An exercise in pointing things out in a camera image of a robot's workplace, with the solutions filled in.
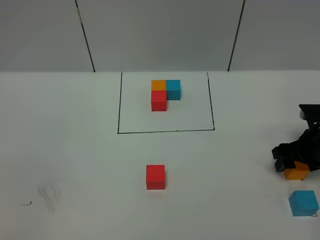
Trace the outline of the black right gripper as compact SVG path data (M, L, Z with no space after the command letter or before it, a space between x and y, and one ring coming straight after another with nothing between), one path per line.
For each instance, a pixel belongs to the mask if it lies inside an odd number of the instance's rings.
M295 161L308 165L311 172L320 169L320 125L306 129L298 140L281 143L272 150L277 173L295 169Z

